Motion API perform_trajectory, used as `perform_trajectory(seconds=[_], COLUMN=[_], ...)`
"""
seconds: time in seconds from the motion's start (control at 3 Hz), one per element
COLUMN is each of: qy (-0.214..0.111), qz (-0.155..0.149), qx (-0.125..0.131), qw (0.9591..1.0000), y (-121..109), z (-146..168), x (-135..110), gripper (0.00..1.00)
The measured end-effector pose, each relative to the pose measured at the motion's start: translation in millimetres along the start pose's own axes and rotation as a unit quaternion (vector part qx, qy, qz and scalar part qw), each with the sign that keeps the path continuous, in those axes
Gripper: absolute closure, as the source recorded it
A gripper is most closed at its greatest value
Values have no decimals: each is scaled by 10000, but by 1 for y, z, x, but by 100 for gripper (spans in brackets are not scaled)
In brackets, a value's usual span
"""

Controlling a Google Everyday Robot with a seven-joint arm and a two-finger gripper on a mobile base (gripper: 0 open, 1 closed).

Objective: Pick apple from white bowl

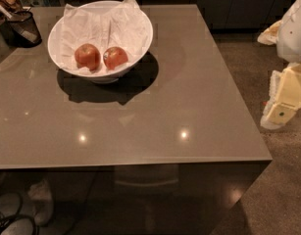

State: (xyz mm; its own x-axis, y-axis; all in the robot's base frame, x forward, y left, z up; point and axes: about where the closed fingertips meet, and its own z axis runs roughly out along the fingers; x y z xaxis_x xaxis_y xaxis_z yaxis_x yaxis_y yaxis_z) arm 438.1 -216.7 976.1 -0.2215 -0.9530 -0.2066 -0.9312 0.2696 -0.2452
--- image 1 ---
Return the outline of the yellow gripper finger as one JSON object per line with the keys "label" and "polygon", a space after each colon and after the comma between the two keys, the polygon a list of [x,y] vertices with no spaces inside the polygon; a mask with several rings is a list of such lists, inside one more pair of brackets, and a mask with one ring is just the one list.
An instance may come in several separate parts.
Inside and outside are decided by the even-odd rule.
{"label": "yellow gripper finger", "polygon": [[281,21],[273,23],[270,27],[265,29],[257,38],[257,41],[265,45],[275,45],[277,42],[277,34]]}
{"label": "yellow gripper finger", "polygon": [[260,124],[275,130],[285,126],[301,109],[301,64],[290,64],[283,71],[274,70],[269,96]]}

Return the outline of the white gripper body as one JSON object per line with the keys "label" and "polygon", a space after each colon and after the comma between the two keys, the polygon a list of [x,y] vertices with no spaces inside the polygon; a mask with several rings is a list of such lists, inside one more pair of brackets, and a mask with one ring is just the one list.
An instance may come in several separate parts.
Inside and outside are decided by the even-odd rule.
{"label": "white gripper body", "polygon": [[301,0],[296,0],[281,19],[276,51],[289,63],[301,63]]}

